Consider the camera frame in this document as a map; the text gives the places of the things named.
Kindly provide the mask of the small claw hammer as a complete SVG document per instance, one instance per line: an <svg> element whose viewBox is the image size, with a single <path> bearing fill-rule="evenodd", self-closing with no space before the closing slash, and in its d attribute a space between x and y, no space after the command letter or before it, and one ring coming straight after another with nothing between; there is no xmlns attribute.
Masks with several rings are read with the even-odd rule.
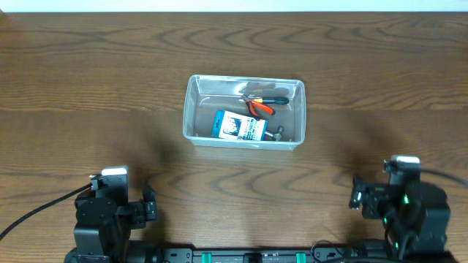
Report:
<svg viewBox="0 0 468 263"><path fill-rule="evenodd" d="M275 142L278 142L281 140L282 138L282 133L284 131L284 127L283 126L279 126L277 131L276 132L271 132L271 131L268 131L266 130L264 132L264 136L266 139L268 140L272 140L272 141L275 141Z"/></svg>

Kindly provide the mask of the blue white screwdriver set box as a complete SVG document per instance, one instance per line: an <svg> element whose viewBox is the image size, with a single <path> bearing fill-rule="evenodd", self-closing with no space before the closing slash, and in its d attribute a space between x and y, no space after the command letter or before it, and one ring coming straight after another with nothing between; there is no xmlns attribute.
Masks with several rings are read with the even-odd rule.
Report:
<svg viewBox="0 0 468 263"><path fill-rule="evenodd" d="M225 140L262 141L267 127L267 120L219 110L216 112L211 135Z"/></svg>

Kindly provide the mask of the black handled screwdriver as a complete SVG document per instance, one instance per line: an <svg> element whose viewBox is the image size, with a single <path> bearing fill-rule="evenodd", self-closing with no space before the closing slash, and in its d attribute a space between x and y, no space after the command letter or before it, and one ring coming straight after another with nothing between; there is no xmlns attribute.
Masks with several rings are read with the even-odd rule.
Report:
<svg viewBox="0 0 468 263"><path fill-rule="evenodd" d="M257 102L260 104L278 104L278 105L286 105L289 103L289 99L287 97L258 97L258 98L252 98L248 96L243 97L244 101L250 101L250 102Z"/></svg>

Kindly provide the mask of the clear plastic container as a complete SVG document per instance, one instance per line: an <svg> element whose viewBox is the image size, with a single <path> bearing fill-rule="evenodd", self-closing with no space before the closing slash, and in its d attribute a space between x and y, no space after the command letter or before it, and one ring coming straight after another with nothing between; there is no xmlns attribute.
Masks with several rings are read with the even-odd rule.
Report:
<svg viewBox="0 0 468 263"><path fill-rule="evenodd" d="M226 110L250 116L242 96L287 97L286 105L266 104L276 114L257 109L260 119L268 121L267 130L284 127L282 138L275 142L264 138L225 140L211 135L216 112ZM293 150L306 136L306 91L300 80L261 77L193 75L189 78L184 104L183 134L193 145L248 148L261 150Z"/></svg>

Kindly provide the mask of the red handled pliers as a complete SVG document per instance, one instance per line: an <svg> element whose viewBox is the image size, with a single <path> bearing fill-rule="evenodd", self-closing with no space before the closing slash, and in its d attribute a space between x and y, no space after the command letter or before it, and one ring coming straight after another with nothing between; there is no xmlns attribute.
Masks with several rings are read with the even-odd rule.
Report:
<svg viewBox="0 0 468 263"><path fill-rule="evenodd" d="M256 120L260 120L260 115L258 114L257 109L260 109L270 115L276 114L275 110L272 107L269 107L268 105L263 104L262 102L257 102L255 99L249 98L248 96L244 95L242 96L242 99L246 103L249 114Z"/></svg>

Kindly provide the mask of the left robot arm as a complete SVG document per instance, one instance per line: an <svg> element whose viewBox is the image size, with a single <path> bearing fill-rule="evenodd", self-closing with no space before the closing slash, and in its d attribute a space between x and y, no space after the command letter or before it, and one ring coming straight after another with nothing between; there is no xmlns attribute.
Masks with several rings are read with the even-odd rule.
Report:
<svg viewBox="0 0 468 263"><path fill-rule="evenodd" d="M130 202L126 175L95 175L91 188L76 198L75 208L76 248L65 256L65 263L162 261L155 245L130 240L133 229L157 220L156 193L148 184L143 198Z"/></svg>

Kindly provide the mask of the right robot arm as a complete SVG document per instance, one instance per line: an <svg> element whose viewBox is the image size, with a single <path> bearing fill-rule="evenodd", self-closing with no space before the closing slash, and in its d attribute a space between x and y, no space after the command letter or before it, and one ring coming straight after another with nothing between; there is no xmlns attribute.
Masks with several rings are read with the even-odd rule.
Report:
<svg viewBox="0 0 468 263"><path fill-rule="evenodd" d="M419 172L392 172L388 183L354 178L349 207L380 220L384 239L365 242L352 255L411 262L454 262L445 250L450 208L445 191L420 180Z"/></svg>

